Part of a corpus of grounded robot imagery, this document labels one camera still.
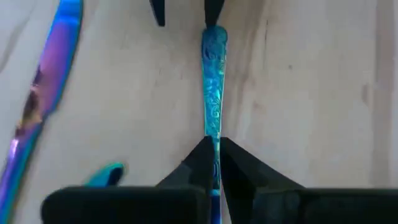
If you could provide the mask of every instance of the knife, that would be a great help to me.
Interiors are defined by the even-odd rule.
[[[224,28],[210,26],[203,31],[201,45],[205,135],[211,136],[215,150],[211,223],[217,224],[221,223],[220,138],[227,40]]]
[[[21,177],[45,120],[54,112],[70,71],[80,33],[83,0],[61,0],[11,140],[0,180],[0,223],[7,223]]]

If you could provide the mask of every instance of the wood grain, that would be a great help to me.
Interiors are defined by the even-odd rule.
[[[0,0],[2,161],[57,5]],[[393,0],[227,0],[223,135],[307,187],[397,186],[397,10]],[[156,184],[203,137],[203,1],[168,1],[166,23],[148,1],[85,1],[15,223],[40,223],[47,194],[110,161],[129,164],[123,185]]]

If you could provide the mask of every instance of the wooden surface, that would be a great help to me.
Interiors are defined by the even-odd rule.
[[[57,6],[0,0],[1,161]],[[394,11],[393,0],[226,0],[223,136],[307,187],[398,186]],[[128,163],[123,185],[156,184],[203,137],[203,1],[167,1],[166,17],[157,27],[146,0],[85,1],[15,223],[40,223],[47,194],[111,161]]]

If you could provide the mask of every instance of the wooden table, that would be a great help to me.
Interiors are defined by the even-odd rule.
[[[57,6],[0,0],[0,161]],[[308,187],[398,186],[397,12],[393,0],[226,0],[223,136]],[[85,1],[15,223],[40,223],[47,194],[111,161],[128,163],[122,185],[154,185],[203,137],[203,1],[167,1],[166,20],[146,0]]]

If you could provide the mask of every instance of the iridescent spoon handle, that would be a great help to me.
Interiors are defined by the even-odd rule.
[[[7,223],[21,177],[44,121],[54,111],[70,71],[80,32],[82,0],[61,0],[47,37],[22,119],[0,181],[0,223]]]
[[[211,223],[217,224],[221,223],[220,137],[227,40],[225,29],[213,26],[203,31],[201,44],[205,135],[212,137],[215,150]]]

